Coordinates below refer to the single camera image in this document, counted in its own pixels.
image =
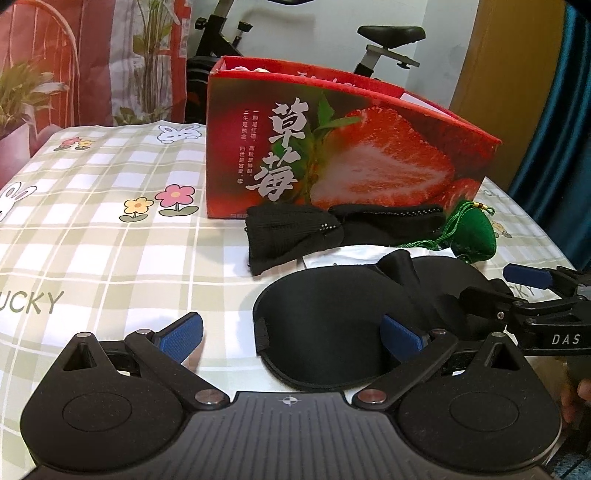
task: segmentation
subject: red cardboard box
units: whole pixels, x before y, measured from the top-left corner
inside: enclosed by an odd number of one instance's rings
[[[262,202],[438,203],[449,212],[474,198],[499,144],[396,85],[224,57],[209,79],[207,215],[242,218]]]

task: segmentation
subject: blue gripper pad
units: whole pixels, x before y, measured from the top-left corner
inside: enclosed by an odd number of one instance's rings
[[[399,362],[414,357],[427,346],[428,337],[410,331],[392,317],[386,315],[379,326],[382,344]]]
[[[161,352],[182,363],[203,340],[203,319],[191,312],[154,334],[152,341]]]
[[[552,286],[552,275],[547,270],[525,267],[524,265],[508,264],[503,269],[503,277],[506,281],[525,285],[527,287],[546,290]]]

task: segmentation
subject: green sachet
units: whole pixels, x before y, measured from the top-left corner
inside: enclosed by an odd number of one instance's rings
[[[470,264],[488,260],[496,253],[496,238],[486,214],[494,213],[493,208],[482,203],[463,202],[449,216],[439,238],[400,246],[429,250],[451,248],[455,256]]]

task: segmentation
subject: strawberry slice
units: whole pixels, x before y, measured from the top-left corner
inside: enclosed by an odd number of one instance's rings
[[[432,198],[427,203],[441,205],[447,214],[452,213],[461,200],[474,200],[480,189],[480,183],[472,179],[460,179],[453,182],[445,192]]]
[[[419,205],[452,181],[449,158],[396,110],[373,106],[347,116],[361,121],[327,135],[312,204],[325,209],[339,203]]]

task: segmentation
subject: wooden door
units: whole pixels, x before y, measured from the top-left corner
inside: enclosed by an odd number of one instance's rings
[[[564,0],[480,0],[450,109],[503,141],[488,176],[507,189],[550,91]]]

